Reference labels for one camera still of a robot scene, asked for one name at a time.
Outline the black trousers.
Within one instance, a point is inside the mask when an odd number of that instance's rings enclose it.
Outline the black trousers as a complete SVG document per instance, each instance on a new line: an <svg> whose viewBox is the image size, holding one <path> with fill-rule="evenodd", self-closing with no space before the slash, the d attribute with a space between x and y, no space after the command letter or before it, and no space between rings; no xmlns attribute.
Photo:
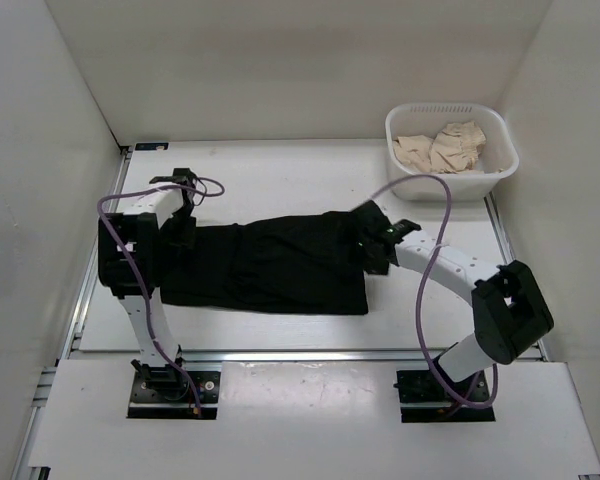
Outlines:
<svg viewBox="0 0 600 480"><path fill-rule="evenodd" d="M350 212L200 227L160 288L167 305L268 314L365 315Z"/></svg>

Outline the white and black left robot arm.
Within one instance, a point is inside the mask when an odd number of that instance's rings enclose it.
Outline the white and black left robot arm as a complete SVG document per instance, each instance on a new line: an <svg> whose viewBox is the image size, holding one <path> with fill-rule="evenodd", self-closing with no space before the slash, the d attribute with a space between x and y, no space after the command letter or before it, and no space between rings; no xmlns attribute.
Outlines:
<svg viewBox="0 0 600 480"><path fill-rule="evenodd" d="M161 284L184 245L178 236L195 230L195 197L208 193L199 183L190 169L178 168L152 178L143 190L96 203L98 278L131 323L140 352L132 362L135 372L166 401L187 401L195 411L201 408L199 390L170 331Z"/></svg>

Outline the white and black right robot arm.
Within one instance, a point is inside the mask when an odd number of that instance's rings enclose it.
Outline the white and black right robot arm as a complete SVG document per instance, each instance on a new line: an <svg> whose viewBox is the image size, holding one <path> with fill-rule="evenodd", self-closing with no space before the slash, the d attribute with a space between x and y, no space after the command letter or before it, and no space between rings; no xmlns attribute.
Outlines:
<svg viewBox="0 0 600 480"><path fill-rule="evenodd" d="M467 378L508 365L554 328L554 319L531 268L520 261L496 265L446 246L422 227L396 223L373 201L352 211L364 269L385 275L388 267L420 273L472 308L474 331L432 361L429 387L440 399L460 393Z"/></svg>

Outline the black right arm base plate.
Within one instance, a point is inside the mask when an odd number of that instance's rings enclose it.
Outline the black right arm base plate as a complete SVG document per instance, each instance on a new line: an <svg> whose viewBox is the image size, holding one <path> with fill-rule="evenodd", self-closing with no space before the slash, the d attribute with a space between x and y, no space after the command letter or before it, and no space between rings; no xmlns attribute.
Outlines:
<svg viewBox="0 0 600 480"><path fill-rule="evenodd" d="M473 409L450 396L428 370L398 370L402 423L484 423L496 420L492 407Z"/></svg>

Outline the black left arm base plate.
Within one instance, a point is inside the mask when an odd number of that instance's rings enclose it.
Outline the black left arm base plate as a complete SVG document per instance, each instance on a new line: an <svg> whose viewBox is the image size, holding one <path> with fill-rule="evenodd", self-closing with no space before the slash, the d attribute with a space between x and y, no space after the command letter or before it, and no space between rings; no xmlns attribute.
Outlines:
<svg viewBox="0 0 600 480"><path fill-rule="evenodd" d="M155 420L215 420L221 372L188 370L186 375L170 365L149 367L132 362L127 417Z"/></svg>

